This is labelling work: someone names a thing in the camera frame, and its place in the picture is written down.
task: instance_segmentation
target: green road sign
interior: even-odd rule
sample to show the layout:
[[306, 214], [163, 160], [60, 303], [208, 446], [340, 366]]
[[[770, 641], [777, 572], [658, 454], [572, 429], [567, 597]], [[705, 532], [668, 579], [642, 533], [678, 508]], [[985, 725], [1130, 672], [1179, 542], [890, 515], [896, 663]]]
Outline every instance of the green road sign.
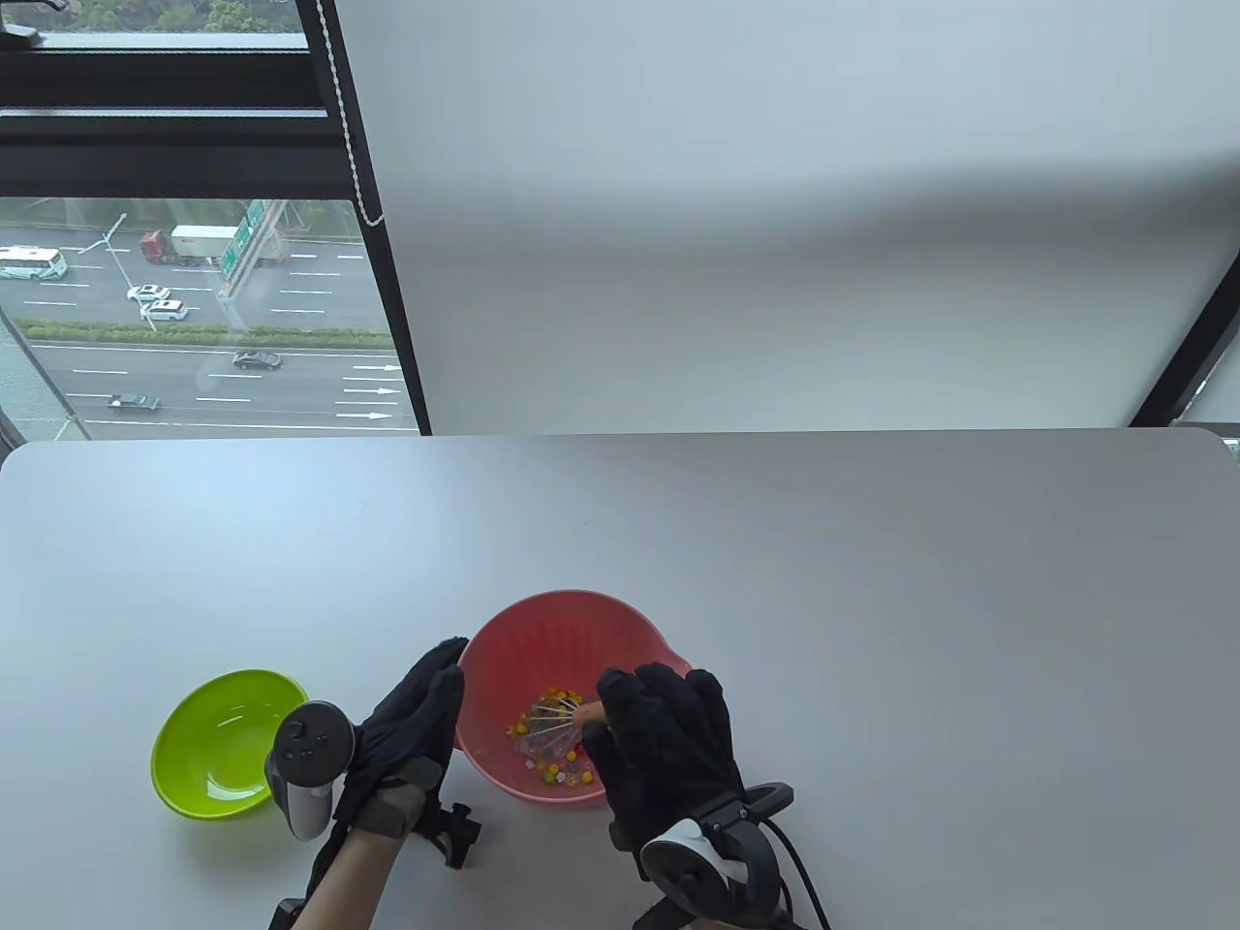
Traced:
[[246, 211], [246, 216], [249, 217], [249, 224], [257, 227], [263, 222], [263, 215], [267, 212], [265, 200], [252, 200], [249, 202], [249, 208]]
[[224, 280], [231, 279], [237, 270], [237, 247], [233, 243], [228, 243], [224, 254], [219, 257], [219, 270], [224, 273]]
[[237, 247], [238, 255], [246, 254], [246, 247], [249, 246], [249, 239], [253, 234], [254, 231], [250, 228], [250, 224], [242, 219], [237, 226], [237, 233], [233, 236], [233, 246]]

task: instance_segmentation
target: forearm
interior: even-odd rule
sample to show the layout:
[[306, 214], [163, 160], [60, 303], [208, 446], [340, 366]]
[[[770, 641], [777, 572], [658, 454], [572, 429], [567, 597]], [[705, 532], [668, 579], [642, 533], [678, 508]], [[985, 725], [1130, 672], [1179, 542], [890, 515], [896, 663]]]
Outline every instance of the forearm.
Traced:
[[350, 831], [293, 930], [367, 930], [403, 842]]

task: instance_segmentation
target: green bowl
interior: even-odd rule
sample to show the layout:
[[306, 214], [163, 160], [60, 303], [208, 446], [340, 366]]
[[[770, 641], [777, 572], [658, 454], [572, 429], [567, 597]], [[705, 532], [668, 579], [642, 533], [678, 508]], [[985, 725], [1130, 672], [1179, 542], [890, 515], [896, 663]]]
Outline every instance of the green bowl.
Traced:
[[275, 730], [306, 693], [250, 668], [208, 681], [164, 723], [151, 750], [155, 794], [193, 820], [232, 817], [272, 795], [263, 774]]

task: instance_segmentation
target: street lamp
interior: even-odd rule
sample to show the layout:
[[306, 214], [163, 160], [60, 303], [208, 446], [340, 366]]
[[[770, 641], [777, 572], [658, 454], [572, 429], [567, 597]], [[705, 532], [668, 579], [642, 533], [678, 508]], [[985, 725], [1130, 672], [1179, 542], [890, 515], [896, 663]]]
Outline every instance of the street lamp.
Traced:
[[[134, 283], [131, 280], [129, 280], [129, 273], [125, 270], [125, 267], [123, 264], [120, 264], [120, 255], [118, 255], [117, 250], [114, 248], [112, 248], [112, 234], [114, 232], [117, 232], [117, 227], [119, 227], [123, 222], [125, 222], [125, 217], [128, 217], [128, 216], [129, 216], [129, 213], [122, 213], [120, 216], [118, 216], [117, 217], [117, 222], [114, 222], [112, 224], [112, 228], [108, 229], [108, 232], [105, 232], [103, 234], [102, 239], [99, 239], [95, 243], [92, 243], [92, 244], [87, 246], [78, 254], [84, 255], [87, 252], [89, 252], [91, 249], [95, 248], [95, 246], [103, 246], [112, 254], [112, 260], [117, 263], [117, 270], [120, 272], [120, 277], [125, 279], [125, 286], [129, 288], [129, 290], [133, 290], [134, 289]], [[138, 306], [139, 306], [139, 309], [141, 309], [141, 306], [143, 306], [143, 301], [141, 300], [138, 301]], [[146, 319], [146, 325], [151, 327], [151, 332], [157, 332], [159, 330], [155, 327], [155, 321], [150, 316], [148, 316], [146, 314], [143, 314], [143, 316]]]

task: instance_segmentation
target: pink bowl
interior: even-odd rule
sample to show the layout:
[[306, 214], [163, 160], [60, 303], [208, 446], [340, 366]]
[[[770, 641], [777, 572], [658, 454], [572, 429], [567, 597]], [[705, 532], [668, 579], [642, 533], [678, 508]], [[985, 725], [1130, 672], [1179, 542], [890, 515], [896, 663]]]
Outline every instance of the pink bowl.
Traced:
[[513, 797], [569, 810], [593, 807], [603, 786], [544, 785], [526, 768], [507, 728], [547, 688], [594, 696], [608, 668], [632, 671], [662, 662], [680, 675], [689, 665], [672, 652], [645, 616], [594, 591], [547, 591], [505, 609], [465, 647], [465, 704], [456, 744], [482, 777]]

